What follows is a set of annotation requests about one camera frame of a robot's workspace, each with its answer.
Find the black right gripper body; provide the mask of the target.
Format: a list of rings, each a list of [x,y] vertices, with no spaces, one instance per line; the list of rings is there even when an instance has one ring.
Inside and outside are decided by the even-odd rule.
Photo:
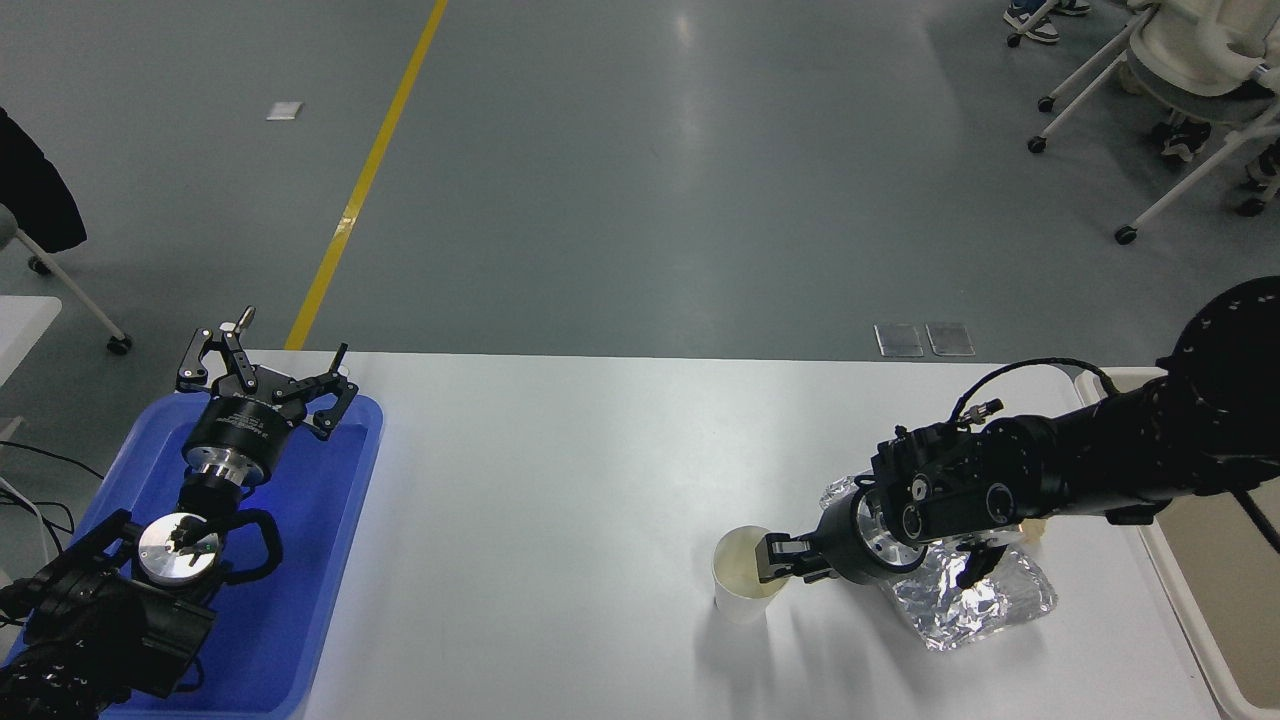
[[[296,423],[251,398],[212,398],[183,445],[193,471],[227,468],[228,477],[271,477]]]

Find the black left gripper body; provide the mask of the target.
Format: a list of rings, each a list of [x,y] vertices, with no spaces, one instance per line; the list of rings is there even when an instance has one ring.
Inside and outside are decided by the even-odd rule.
[[[865,489],[844,496],[831,503],[818,521],[819,556],[836,577],[859,585],[884,579],[879,559],[858,528],[858,509],[865,496]]]

